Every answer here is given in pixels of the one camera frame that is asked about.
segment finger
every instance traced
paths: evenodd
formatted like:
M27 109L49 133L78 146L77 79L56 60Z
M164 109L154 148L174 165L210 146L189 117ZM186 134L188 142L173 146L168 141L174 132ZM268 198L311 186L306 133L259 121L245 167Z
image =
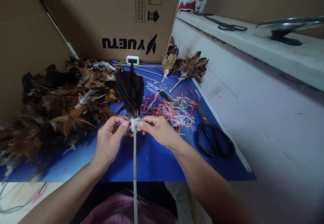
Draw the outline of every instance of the finger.
M148 132L149 134L152 134L153 130L154 130L154 126L148 124L147 122L144 121L138 121L137 126L143 130Z
M129 118L127 117L127 116L119 116L119 117L121 117L121 118L123 118L123 119L126 119L127 121L129 120Z
M130 137L133 137L134 136L134 133L131 132L131 131L127 131L127 133L125 134L126 136L130 136Z
M147 115L147 116L143 117L141 120L144 122L155 125L159 121L159 117Z
M112 116L110 117L107 122L102 126L102 129L105 131L112 131L114 126L118 123L123 123L125 121L125 118L121 116Z
M129 122L127 120L124 120L114 133L114 136L116 136L119 140L123 137L123 135L127 132L129 126Z

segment forearm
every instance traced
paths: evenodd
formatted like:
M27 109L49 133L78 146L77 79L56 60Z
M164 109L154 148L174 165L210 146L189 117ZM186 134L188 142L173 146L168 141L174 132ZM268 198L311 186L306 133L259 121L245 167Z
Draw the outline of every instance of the forearm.
M254 221L228 182L188 143L179 142L172 152L182 168L189 189L213 221L220 223Z
M106 170L87 164L33 208L19 224L69 223Z

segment pink wire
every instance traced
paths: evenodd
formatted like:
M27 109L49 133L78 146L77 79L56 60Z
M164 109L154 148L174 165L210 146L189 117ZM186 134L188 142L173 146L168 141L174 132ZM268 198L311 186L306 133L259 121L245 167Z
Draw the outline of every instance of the pink wire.
M43 195L46 188L47 188L47 183L45 183L44 186L41 188L41 190L36 194L36 196L35 196L35 198L33 200L33 204Z

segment arrow symbol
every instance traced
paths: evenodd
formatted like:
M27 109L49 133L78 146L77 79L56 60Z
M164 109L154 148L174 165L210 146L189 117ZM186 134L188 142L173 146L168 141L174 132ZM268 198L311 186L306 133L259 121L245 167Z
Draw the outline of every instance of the arrow symbol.
M156 21L159 19L159 14L158 14L158 10L155 10L155 12L153 12L153 21L154 23L156 23Z
M155 11L149 11L147 13L147 20L148 21L154 21L154 23L156 23L156 21L159 19L159 14L158 14L158 10Z

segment black cable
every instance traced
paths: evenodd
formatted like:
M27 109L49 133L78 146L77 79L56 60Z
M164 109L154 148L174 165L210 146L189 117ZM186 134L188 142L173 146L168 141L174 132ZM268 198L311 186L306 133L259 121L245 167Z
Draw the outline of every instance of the black cable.
M1 199L1 195L5 189L5 187L7 186L8 182L5 183L5 185L3 186L1 192L0 192L0 199ZM16 207L12 207L12 208L9 208L7 210L2 210L1 207L0 207L0 214L10 214L10 213L13 213L17 210L20 210L21 208L25 207L26 205L28 205L30 202L33 201L33 199L35 198L35 196L42 191L42 189L44 188L46 183L43 184L43 186L35 193L33 194L32 197L30 197L30 199L24 204L24 205L19 205L19 206L16 206Z

